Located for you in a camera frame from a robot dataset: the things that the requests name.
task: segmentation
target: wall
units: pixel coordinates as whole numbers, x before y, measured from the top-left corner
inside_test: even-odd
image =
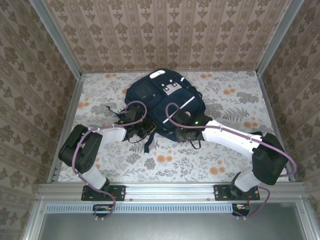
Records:
[[[0,239],[47,181],[75,79],[27,0],[0,1]]]
[[[306,0],[263,73],[288,153],[320,219],[320,1]]]
[[[255,69],[288,0],[45,0],[83,72]]]

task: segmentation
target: backpack strap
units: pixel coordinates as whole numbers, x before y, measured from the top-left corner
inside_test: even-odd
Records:
[[[190,143],[191,143],[191,146],[192,146],[195,150],[198,150],[198,149],[201,148],[201,142],[200,142],[200,140],[198,140],[199,147],[195,147],[195,145],[194,145],[194,143],[193,143],[192,141],[190,141]]]
[[[120,113],[116,113],[115,111],[112,111],[111,108],[109,106],[105,106],[107,109],[109,109],[110,112],[112,112],[113,114],[115,114],[120,120],[126,115],[124,113],[124,109],[120,112]]]
[[[149,146],[153,142],[154,137],[155,137],[155,132],[149,135],[148,141],[144,144],[144,153],[147,153],[147,154],[149,153]]]

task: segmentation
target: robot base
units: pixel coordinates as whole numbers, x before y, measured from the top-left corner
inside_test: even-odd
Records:
[[[126,186],[110,185],[108,187],[108,193],[113,195],[116,201],[124,201],[126,196]],[[82,201],[105,201],[105,202],[112,201],[111,197],[103,193],[96,192],[87,185],[85,185],[82,189],[81,200]]]
[[[234,196],[229,184],[219,184],[213,186],[214,199],[216,201],[250,201],[260,200],[258,187],[252,187],[249,191]]]

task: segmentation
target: black strap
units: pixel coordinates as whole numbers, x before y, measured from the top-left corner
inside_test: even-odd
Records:
[[[197,91],[197,92],[198,92],[198,94],[199,94],[200,98],[202,99],[202,93],[201,93],[201,92],[199,92],[199,91]]]
[[[115,114],[119,119],[122,119],[126,115],[125,113],[122,113],[124,110],[122,110],[120,113],[116,113],[115,111],[112,111],[109,106],[105,106],[105,107],[109,109],[110,112]]]
[[[149,153],[149,146],[153,142],[154,137],[155,137],[155,132],[149,135],[148,141],[144,144],[144,153],[147,153],[147,154]]]
[[[195,145],[193,144],[193,142],[192,142],[192,141],[190,141],[191,146],[192,146],[195,150],[198,150],[198,149],[200,149],[200,148],[201,148],[201,142],[200,142],[200,140],[198,140],[198,142],[199,142],[199,147],[198,147],[198,148],[196,148],[196,147],[195,147]]]

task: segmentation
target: floral fabric surface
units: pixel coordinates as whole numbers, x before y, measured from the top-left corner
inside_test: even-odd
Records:
[[[88,74],[73,126],[107,126],[116,122],[127,88],[147,75],[140,73]],[[254,71],[180,72],[203,94],[206,115],[243,132],[273,133],[259,82]],[[139,143],[101,145],[95,164],[111,182],[224,182],[252,167],[244,155],[214,142],[202,142],[199,150],[158,134],[144,153],[147,139]],[[59,181],[79,181],[71,167],[62,165]]]

